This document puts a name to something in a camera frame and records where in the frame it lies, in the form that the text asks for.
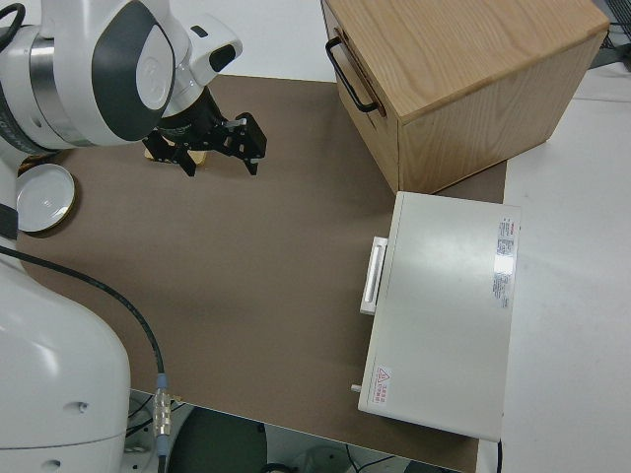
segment warning triangle symbol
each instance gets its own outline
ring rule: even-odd
[[[386,379],[390,379],[390,375],[384,369],[379,368],[377,370],[377,382],[384,382]]]

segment metal connector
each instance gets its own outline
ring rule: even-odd
[[[158,388],[154,396],[154,435],[168,436],[171,433],[171,397],[164,388]]]

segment warning label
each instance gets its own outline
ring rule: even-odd
[[[387,393],[390,389],[390,379],[392,378],[392,370],[387,367],[377,366],[373,374],[373,395],[371,402],[380,406],[387,404]]]

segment cable connector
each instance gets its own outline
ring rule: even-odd
[[[168,436],[171,434],[171,397],[160,387],[154,396],[154,435]]]
[[[158,374],[157,390],[154,396],[154,436],[156,453],[169,456],[169,435],[171,434],[171,396],[167,393],[167,376]]]

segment label sticker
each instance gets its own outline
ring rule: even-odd
[[[493,296],[501,307],[511,302],[515,266],[515,222],[504,218],[497,230],[497,248],[493,267]]]
[[[390,389],[390,379],[392,378],[392,370],[387,367],[377,366],[373,373],[373,396],[371,402],[380,406],[387,404],[387,393]]]

